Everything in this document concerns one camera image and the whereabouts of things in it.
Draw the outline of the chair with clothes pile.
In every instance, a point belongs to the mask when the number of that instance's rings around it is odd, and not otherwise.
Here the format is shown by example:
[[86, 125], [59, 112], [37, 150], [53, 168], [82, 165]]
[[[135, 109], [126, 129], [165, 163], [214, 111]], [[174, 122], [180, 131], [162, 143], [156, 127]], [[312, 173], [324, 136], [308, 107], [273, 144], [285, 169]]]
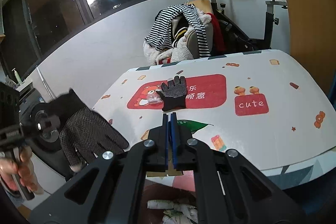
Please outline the chair with clothes pile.
[[149, 65], [216, 56], [226, 45], [209, 0], [195, 0], [160, 10], [143, 42]]

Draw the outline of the washing machine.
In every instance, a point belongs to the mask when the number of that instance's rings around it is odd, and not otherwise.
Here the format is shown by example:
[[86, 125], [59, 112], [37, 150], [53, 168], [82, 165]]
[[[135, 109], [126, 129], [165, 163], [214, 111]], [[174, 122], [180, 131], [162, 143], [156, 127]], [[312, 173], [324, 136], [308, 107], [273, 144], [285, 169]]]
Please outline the washing machine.
[[69, 180], [74, 176], [62, 151], [59, 133], [52, 127], [42, 95], [32, 84], [19, 88], [19, 119], [22, 124], [35, 125], [38, 135], [28, 139], [33, 153], [53, 171]]

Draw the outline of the brown round trash bin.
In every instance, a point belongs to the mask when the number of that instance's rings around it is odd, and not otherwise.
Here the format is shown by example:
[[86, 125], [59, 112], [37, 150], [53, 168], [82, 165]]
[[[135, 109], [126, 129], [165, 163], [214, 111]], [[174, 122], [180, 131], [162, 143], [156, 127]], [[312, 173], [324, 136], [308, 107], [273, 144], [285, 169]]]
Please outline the brown round trash bin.
[[138, 223], [198, 223], [195, 194], [161, 184], [142, 192]]

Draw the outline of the printed table mat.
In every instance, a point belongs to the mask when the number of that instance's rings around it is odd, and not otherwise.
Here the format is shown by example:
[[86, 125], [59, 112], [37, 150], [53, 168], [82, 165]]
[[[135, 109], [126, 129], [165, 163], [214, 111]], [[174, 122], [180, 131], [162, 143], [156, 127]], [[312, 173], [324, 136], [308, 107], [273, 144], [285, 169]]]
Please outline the printed table mat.
[[184, 76], [186, 108], [177, 120], [213, 124], [193, 136], [212, 149], [238, 150], [280, 188], [335, 168], [335, 109], [307, 70], [280, 50], [235, 53], [133, 68], [94, 105], [134, 145], [162, 123], [150, 90]]

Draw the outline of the green snack bag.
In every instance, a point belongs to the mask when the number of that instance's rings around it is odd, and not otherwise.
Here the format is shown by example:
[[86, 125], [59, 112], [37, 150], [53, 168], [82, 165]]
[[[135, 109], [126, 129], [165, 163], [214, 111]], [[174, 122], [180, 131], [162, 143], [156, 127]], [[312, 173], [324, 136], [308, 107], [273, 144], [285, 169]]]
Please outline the green snack bag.
[[177, 120], [177, 124], [182, 131], [189, 131], [191, 134], [195, 134], [197, 131], [207, 126], [213, 126], [213, 124], [203, 123], [199, 121], [192, 121], [187, 119]]

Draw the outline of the black exercise bike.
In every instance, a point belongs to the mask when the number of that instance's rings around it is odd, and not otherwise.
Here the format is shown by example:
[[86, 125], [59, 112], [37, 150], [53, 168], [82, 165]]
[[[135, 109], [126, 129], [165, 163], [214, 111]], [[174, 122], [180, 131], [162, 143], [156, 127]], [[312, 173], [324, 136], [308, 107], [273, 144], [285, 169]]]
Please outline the black exercise bike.
[[[217, 0], [226, 4], [225, 14], [250, 38], [264, 37], [266, 0]], [[290, 26], [288, 10], [275, 5], [274, 17], [280, 20], [273, 27], [271, 48], [290, 52]]]

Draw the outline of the striped shirt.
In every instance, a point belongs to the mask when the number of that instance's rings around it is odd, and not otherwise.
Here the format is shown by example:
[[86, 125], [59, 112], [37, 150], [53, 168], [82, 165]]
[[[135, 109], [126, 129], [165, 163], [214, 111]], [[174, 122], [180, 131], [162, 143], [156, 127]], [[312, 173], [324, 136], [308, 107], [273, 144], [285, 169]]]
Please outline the striped shirt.
[[209, 57], [211, 39], [206, 26], [211, 16], [193, 4], [168, 6], [157, 14], [149, 34], [144, 38], [147, 61], [158, 64], [163, 59], [182, 61]]

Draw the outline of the white green paper cup stack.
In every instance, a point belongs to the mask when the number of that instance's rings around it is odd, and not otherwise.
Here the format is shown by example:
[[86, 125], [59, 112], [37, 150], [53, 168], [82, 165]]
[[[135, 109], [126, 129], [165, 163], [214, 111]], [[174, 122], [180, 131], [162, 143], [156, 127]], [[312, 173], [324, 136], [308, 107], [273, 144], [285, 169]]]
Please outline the white green paper cup stack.
[[193, 205], [168, 200], [149, 200], [147, 208], [163, 210], [163, 223], [198, 223], [198, 210]]

